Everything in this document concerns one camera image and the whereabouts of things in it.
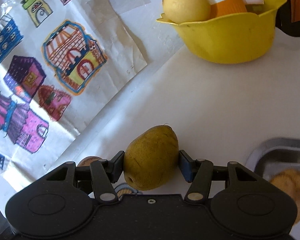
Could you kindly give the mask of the white printed tablecloth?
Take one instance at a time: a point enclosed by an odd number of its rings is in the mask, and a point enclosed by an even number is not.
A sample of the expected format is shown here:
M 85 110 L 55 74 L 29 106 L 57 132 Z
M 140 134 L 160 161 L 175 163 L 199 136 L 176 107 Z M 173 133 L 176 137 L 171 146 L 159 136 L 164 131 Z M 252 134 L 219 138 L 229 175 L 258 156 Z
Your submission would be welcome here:
M 110 160 L 148 129 L 170 126 L 179 151 L 213 163 L 209 197 L 184 200 L 177 166 L 161 187 L 99 203 L 88 156 Z M 294 200 L 247 168 L 274 138 L 300 139 L 300 37 L 280 30 L 246 63 L 176 52 L 115 115 L 104 108 L 49 170 L 0 195 L 0 239 L 290 239 Z

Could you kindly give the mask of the metal tray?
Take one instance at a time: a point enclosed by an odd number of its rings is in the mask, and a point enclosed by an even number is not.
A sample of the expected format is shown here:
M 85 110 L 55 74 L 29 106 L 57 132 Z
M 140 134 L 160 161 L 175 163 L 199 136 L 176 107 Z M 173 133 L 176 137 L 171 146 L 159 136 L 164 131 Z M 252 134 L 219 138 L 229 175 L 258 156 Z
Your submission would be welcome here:
M 252 152 L 245 166 L 269 182 L 285 169 L 300 171 L 300 139 L 269 139 Z

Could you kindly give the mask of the green-yellow pear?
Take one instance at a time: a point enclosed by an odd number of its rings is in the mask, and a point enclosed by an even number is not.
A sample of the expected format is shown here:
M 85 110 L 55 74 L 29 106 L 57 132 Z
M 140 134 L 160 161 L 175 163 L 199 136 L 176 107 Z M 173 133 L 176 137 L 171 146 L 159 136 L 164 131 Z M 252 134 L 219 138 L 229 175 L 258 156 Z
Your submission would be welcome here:
M 126 183 L 141 191 L 166 184 L 178 166 L 178 138 L 170 126 L 159 125 L 134 139 L 124 154 Z

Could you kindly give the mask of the pale yellow pear in bowl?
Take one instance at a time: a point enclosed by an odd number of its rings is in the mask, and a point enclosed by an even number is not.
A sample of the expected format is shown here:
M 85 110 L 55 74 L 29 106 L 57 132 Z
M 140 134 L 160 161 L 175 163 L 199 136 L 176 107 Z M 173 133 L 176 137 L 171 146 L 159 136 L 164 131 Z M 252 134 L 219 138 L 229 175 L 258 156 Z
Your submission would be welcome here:
M 210 18 L 208 0 L 162 0 L 165 16 L 172 22 L 200 22 Z

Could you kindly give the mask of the yellow plastic bowl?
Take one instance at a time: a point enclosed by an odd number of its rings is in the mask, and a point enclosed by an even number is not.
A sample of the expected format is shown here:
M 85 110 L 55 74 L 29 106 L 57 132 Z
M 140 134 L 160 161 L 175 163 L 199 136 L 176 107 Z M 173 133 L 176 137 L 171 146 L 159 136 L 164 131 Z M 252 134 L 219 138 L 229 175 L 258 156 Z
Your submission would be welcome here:
M 203 22 L 176 24 L 164 13 L 157 22 L 171 25 L 194 55 L 213 63 L 237 64 L 262 57 L 275 38 L 276 15 L 287 0 L 264 0 L 247 12 Z

